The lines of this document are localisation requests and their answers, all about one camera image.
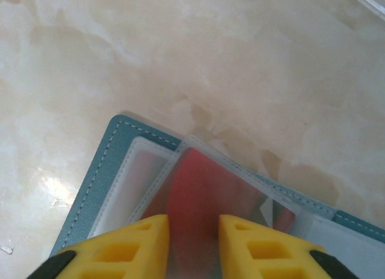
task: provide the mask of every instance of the marble countertop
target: marble countertop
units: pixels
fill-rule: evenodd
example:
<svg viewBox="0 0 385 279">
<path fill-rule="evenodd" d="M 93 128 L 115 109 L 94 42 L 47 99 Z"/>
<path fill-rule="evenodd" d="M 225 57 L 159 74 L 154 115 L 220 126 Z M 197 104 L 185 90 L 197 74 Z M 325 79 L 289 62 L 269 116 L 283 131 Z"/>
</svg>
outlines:
<svg viewBox="0 0 385 279">
<path fill-rule="evenodd" d="M 44 261 L 126 112 L 385 227 L 384 83 L 355 0 L 0 0 L 0 277 Z"/>
</svg>

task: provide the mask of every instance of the yellow foam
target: yellow foam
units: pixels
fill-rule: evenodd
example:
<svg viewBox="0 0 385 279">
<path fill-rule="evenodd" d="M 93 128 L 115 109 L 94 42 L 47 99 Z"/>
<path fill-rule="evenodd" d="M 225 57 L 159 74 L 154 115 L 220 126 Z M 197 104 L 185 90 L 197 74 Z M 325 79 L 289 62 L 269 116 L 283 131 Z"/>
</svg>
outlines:
<svg viewBox="0 0 385 279">
<path fill-rule="evenodd" d="M 323 247 L 230 215 L 221 215 L 224 279 L 330 279 L 309 254 Z"/>
<path fill-rule="evenodd" d="M 61 250 L 76 257 L 57 279 L 163 279 L 170 232 L 157 215 Z"/>
</svg>

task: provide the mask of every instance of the blue leather cover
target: blue leather cover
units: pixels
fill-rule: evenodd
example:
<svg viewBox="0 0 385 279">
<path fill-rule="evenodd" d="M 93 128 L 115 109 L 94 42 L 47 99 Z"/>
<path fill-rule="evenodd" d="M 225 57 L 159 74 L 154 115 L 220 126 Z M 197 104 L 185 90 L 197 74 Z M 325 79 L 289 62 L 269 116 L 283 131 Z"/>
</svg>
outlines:
<svg viewBox="0 0 385 279">
<path fill-rule="evenodd" d="M 172 151 L 180 143 L 180 139 L 125 115 L 112 118 L 51 254 L 87 238 L 125 154 L 132 140 L 137 136 L 142 136 Z M 384 230 L 266 177 L 258 174 L 255 176 L 305 209 L 385 243 Z"/>
</svg>

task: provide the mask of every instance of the marble surface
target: marble surface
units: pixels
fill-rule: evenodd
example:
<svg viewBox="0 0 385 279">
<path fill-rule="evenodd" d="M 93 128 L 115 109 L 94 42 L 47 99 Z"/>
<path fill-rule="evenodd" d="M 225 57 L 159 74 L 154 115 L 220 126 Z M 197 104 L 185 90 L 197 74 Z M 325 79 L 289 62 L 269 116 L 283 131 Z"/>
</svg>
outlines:
<svg viewBox="0 0 385 279">
<path fill-rule="evenodd" d="M 385 227 L 384 82 L 355 0 L 0 0 L 0 277 L 46 258 L 125 112 Z"/>
</svg>

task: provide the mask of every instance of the white stitching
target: white stitching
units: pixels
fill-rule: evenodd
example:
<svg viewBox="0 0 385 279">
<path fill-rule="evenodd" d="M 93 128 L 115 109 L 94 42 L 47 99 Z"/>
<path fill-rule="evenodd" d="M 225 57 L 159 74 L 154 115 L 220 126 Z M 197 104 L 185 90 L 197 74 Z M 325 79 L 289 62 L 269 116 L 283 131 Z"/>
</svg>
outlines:
<svg viewBox="0 0 385 279">
<path fill-rule="evenodd" d="M 154 133 L 149 132 L 148 130 L 143 130 L 142 128 L 137 127 L 137 126 L 135 126 L 135 125 L 133 125 L 133 124 L 130 124 L 130 123 L 126 122 L 126 121 L 119 121 L 119 122 L 116 124 L 116 126 L 115 126 L 114 132 L 112 133 L 111 137 L 110 137 L 109 140 L 108 140 L 108 144 L 107 144 L 107 146 L 105 147 L 105 150 L 104 150 L 104 152 L 103 152 L 103 156 L 102 156 L 102 158 L 100 159 L 99 165 L 97 166 L 96 171 L 95 171 L 95 173 L 94 173 L 94 176 L 92 177 L 91 182 L 90 182 L 90 184 L 89 184 L 89 186 L 88 186 L 88 188 L 87 188 L 87 190 L 86 190 L 86 192 L 85 192 L 85 195 L 84 195 L 83 200 L 82 200 L 82 203 L 81 203 L 81 205 L 80 205 L 80 207 L 79 207 L 78 213 L 76 214 L 76 217 L 75 217 L 75 219 L 73 220 L 73 222 L 72 222 L 72 224 L 71 224 L 70 230 L 68 230 L 68 233 L 67 233 L 67 236 L 66 236 L 66 238 L 65 238 L 65 240 L 64 240 L 64 243 L 63 243 L 62 248 L 64 248 L 64 247 L 67 245 L 67 241 L 68 241 L 68 239 L 69 239 L 69 236 L 71 235 L 71 231 L 72 231 L 72 229 L 73 229 L 73 226 L 74 226 L 75 223 L 77 222 L 77 220 L 78 220 L 78 218 L 79 218 L 79 215 L 80 215 L 80 212 L 81 212 L 81 210 L 82 210 L 82 208 L 83 208 L 83 206 L 84 206 L 85 199 L 87 198 L 87 196 L 88 196 L 88 194 L 89 194 L 89 192 L 90 192 L 90 189 L 91 189 L 91 187 L 92 187 L 92 185 L 93 185 L 93 183 L 94 183 L 94 181 L 95 181 L 95 178 L 96 178 L 96 176 L 97 176 L 97 174 L 98 174 L 98 172 L 99 172 L 100 166 L 102 165 L 104 159 L 106 158 L 107 151 L 108 151 L 108 149 L 109 149 L 109 145 L 112 143 L 112 141 L 113 141 L 113 139 L 114 139 L 114 137 L 115 137 L 115 134 L 117 133 L 118 128 L 120 127 L 120 125 L 121 125 L 122 123 L 124 123 L 124 124 L 126 124 L 126 125 L 128 125 L 128 126 L 130 126 L 130 127 L 132 127 L 132 128 L 134 128 L 134 129 L 137 129 L 137 130 L 140 130 L 140 131 L 144 131 L 145 133 L 148 133 L 149 135 L 154 136 L 155 138 L 161 139 L 162 141 L 167 142 L 167 143 L 169 143 L 169 144 L 171 144 L 171 145 L 177 146 L 177 144 L 175 144 L 175 143 L 173 143 L 173 142 L 170 142 L 169 140 L 167 140 L 167 139 L 165 139 L 165 138 L 163 138 L 163 137 L 161 137 L 161 136 L 157 136 L 157 135 L 155 135 Z"/>
<path fill-rule="evenodd" d="M 373 232 L 373 233 L 375 233 L 375 234 L 377 234 L 377 235 L 380 235 L 380 236 L 382 236 L 382 237 L 385 237 L 385 234 L 382 234 L 382 233 L 377 232 L 377 231 L 375 231 L 375 230 L 373 230 L 373 229 L 370 229 L 370 228 L 368 228 L 368 226 L 364 226 L 363 224 L 360 224 L 360 223 L 358 223 L 358 222 L 355 222 L 355 221 L 353 221 L 353 220 L 350 220 L 349 218 L 346 218 L 346 217 L 341 216 L 341 215 L 338 215 L 338 214 L 336 214 L 336 216 L 337 216 L 337 217 L 340 217 L 340 218 L 342 218 L 342 219 L 344 219 L 344 220 L 346 220 L 346 221 L 348 221 L 348 222 L 350 222 L 350 223 L 353 223 L 353 224 L 355 224 L 355 225 L 357 225 L 357 226 L 359 226 L 359 227 L 361 227 L 361 228 L 367 229 L 367 231 L 370 231 L 370 232 Z"/>
</svg>

